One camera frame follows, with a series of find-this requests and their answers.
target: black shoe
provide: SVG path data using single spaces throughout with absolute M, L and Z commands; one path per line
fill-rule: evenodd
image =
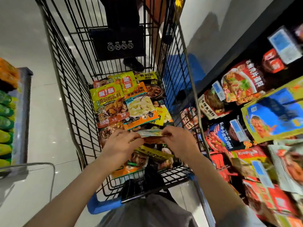
M 136 72 L 144 71 L 144 66 L 135 57 L 124 58 L 123 64 Z

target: shopping cart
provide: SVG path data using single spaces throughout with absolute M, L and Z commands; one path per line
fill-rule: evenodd
M 180 105 L 186 102 L 187 107 L 195 107 L 197 94 L 180 28 L 180 11 L 177 11 L 175 0 L 141 1 L 143 6 L 139 11 L 139 26 L 143 28 L 146 55 L 137 59 L 144 65 L 145 72 L 153 70 L 159 73 L 167 96 L 165 105 L 172 114 L 175 125 L 184 126 L 180 117 L 183 108 Z M 100 61 L 98 57 L 90 32 L 92 29 L 107 28 L 104 7 L 99 0 L 36 2 L 43 17 L 66 118 L 83 170 L 101 152 L 89 92 L 91 84 L 94 80 L 130 69 L 123 66 L 122 59 Z M 194 94 L 194 101 L 188 97 L 190 94 Z M 199 124 L 195 125 L 199 147 L 209 153 L 201 129 L 200 110 L 197 110 L 197 114 Z M 132 199 L 181 184 L 189 180 L 192 172 L 186 166 L 178 166 L 160 174 L 164 185 L 149 191 L 145 191 L 142 186 L 145 182 L 144 170 L 117 179 L 108 177 L 88 203 L 89 212 L 96 214 L 110 210 Z M 140 185 L 141 192 L 122 198 L 119 192 L 128 179 L 135 180 Z M 104 201 L 99 202 L 97 194 Z

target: person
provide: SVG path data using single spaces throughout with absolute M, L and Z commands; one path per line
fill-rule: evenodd
M 224 181 L 211 161 L 200 153 L 188 130 L 168 126 L 163 129 L 162 134 L 165 136 L 162 140 L 176 157 L 188 164 L 198 178 L 216 226 L 264 226 Z M 74 226 L 101 183 L 130 159 L 134 149 L 143 143 L 144 140 L 138 133 L 116 130 L 108 138 L 100 156 L 24 226 Z M 149 195 L 111 210 L 99 226 L 197 226 L 188 213 L 164 197 Z

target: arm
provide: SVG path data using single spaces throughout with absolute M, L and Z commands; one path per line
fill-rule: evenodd
M 226 218 L 226 215 L 245 208 L 245 204 L 220 176 L 213 164 L 203 154 L 193 135 L 180 127 L 166 127 L 163 132 L 164 141 L 174 154 L 183 160 L 193 170 L 198 183 L 207 199 L 216 223 Z
M 141 146 L 143 142 L 137 133 L 116 130 L 109 137 L 100 156 L 29 220 L 25 227 L 74 226 L 87 202 L 101 183 L 111 172 L 130 159 L 134 149 Z

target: white tile floor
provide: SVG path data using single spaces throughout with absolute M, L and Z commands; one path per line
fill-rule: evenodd
M 34 73 L 28 162 L 50 162 L 55 165 L 54 197 L 81 170 L 66 122 L 40 11 L 34 0 L 1 2 L 0 57 L 14 66 L 29 67 Z M 1 226 L 22 226 L 47 204 L 51 179 L 52 171 L 47 166 L 31 171 L 26 180 L 15 183 L 2 205 L 0 201 Z M 7 195 L 8 188 L 0 187 L 0 198 Z M 207 225 L 191 183 L 170 188 L 170 191 L 182 208 L 194 214 L 199 226 Z M 103 216 L 104 213 L 91 215 L 85 208 L 76 226 L 96 226 Z

